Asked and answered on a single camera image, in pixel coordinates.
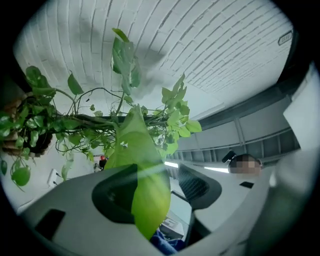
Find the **gray plastic surface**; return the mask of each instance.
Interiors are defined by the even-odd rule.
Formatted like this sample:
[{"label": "gray plastic surface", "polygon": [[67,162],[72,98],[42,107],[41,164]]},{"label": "gray plastic surface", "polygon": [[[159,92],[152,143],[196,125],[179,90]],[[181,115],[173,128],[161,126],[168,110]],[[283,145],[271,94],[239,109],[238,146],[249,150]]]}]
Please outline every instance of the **gray plastic surface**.
[{"label": "gray plastic surface", "polygon": [[52,242],[59,255],[161,256],[134,224],[115,223],[92,202],[93,188],[126,166],[70,179],[61,183],[26,209],[21,217],[34,228],[50,209],[65,212]]}]

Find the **potted plant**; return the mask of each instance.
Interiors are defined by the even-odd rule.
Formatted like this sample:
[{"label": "potted plant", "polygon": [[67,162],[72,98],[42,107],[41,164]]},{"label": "potted plant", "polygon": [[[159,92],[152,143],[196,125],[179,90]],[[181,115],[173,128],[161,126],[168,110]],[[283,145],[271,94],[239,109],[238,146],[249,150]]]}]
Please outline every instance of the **potted plant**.
[{"label": "potted plant", "polygon": [[[111,68],[122,77],[121,95],[103,88],[84,92],[71,73],[67,84],[73,93],[52,88],[46,77],[35,66],[26,69],[26,80],[32,88],[32,95],[22,100],[14,116],[7,112],[0,115],[0,140],[16,134],[15,147],[19,150],[9,172],[13,182],[22,187],[30,179],[31,170],[26,160],[30,152],[38,152],[41,144],[56,136],[55,148],[66,157],[61,176],[67,179],[68,170],[74,161],[74,152],[81,152],[93,161],[91,149],[98,146],[109,156],[105,170],[136,164],[138,186],[134,193],[131,213],[141,233],[149,239],[166,217],[170,206],[170,188],[165,182],[166,171],[149,172],[162,165],[166,155],[178,149],[180,137],[189,137],[191,132],[200,132],[201,126],[189,120],[190,109],[184,101],[187,87],[183,74],[172,90],[162,88],[162,106],[148,109],[135,104],[131,91],[139,86],[141,70],[134,55],[134,45],[119,29],[112,47]],[[101,110],[90,110],[92,115],[79,114],[81,99],[95,90],[105,91],[118,98],[118,106],[108,116]],[[54,97],[64,94],[70,100],[70,110],[61,114],[57,111]],[[131,106],[126,116],[120,109],[123,104]],[[1,160],[1,171],[5,175],[7,163]]]}]

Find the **plant stem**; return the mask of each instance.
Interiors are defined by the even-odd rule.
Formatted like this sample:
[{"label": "plant stem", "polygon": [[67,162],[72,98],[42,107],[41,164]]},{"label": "plant stem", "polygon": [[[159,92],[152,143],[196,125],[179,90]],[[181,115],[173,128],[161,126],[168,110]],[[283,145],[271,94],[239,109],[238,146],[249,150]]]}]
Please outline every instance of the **plant stem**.
[{"label": "plant stem", "polygon": [[115,112],[115,116],[117,116],[118,113],[119,113],[119,111],[120,111],[122,102],[124,102],[124,96],[125,96],[125,93],[123,92],[123,93],[122,93],[122,96],[121,96],[121,100],[120,100],[119,106],[118,106],[118,109],[117,109],[116,112]]},{"label": "plant stem", "polygon": [[100,90],[104,90],[104,91],[106,91],[108,94],[111,94],[111,95],[113,95],[113,96],[118,97],[118,98],[121,99],[120,96],[118,96],[118,95],[116,95],[116,94],[113,94],[112,92],[108,91],[106,88],[104,88],[104,87],[98,87],[98,88],[94,88],[94,89],[92,89],[92,90],[88,90],[87,92],[85,92],[84,94],[82,94],[82,95],[77,99],[78,109],[79,109],[79,106],[80,106],[81,98],[82,98],[84,95],[89,94],[89,93],[92,93],[93,91],[99,90],[99,89],[100,89]]},{"label": "plant stem", "polygon": [[63,90],[60,90],[60,89],[55,89],[57,92],[67,96],[70,100],[72,100],[72,103],[73,103],[73,107],[74,107],[74,113],[77,114],[77,109],[76,109],[76,102],[75,100],[66,92],[64,92]]}]

